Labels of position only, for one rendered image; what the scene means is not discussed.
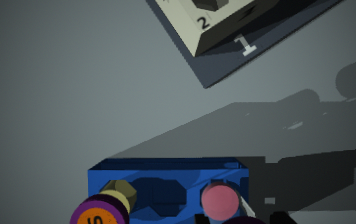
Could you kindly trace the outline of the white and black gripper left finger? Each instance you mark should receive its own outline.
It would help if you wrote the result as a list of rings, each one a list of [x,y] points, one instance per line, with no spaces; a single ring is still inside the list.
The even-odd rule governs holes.
[[[209,217],[204,214],[194,214],[194,224],[210,224]]]

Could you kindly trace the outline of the blue tube rack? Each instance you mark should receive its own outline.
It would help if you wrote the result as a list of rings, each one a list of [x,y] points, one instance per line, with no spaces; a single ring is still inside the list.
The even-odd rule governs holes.
[[[231,185],[248,204],[249,169],[235,157],[106,158],[88,170],[88,197],[110,180],[136,190],[130,224],[194,224],[194,214],[204,214],[202,192],[215,181]]]

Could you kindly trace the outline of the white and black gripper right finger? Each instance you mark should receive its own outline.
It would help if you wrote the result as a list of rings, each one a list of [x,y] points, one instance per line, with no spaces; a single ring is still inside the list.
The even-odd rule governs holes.
[[[276,211],[270,215],[270,224],[297,224],[286,212]]]

